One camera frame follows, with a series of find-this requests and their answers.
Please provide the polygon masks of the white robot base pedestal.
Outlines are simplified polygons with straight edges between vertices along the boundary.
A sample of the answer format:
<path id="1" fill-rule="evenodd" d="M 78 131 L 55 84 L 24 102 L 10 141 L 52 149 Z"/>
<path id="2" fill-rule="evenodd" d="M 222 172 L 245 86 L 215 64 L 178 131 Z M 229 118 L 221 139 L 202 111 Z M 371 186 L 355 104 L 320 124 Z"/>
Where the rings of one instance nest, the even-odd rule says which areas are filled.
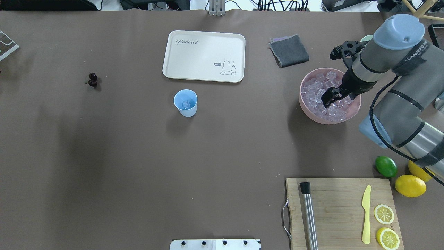
<path id="1" fill-rule="evenodd" d="M 170 250 L 260 250 L 258 239 L 176 239 Z"/>

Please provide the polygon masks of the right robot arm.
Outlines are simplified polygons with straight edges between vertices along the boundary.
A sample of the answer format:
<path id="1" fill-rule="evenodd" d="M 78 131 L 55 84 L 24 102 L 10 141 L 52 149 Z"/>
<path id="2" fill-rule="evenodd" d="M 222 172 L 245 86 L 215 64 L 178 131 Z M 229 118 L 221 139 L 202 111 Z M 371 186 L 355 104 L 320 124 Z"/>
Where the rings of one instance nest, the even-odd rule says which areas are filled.
<path id="1" fill-rule="evenodd" d="M 443 50 L 424 39 L 425 27 L 415 16 L 390 16 L 368 42 L 345 41 L 330 54 L 347 67 L 339 87 L 322 95 L 328 108 L 344 98 L 371 90 L 388 71 L 395 78 L 376 94 L 361 133 L 382 148 L 420 166 L 443 184 L 443 132 L 420 114 L 443 99 Z"/>

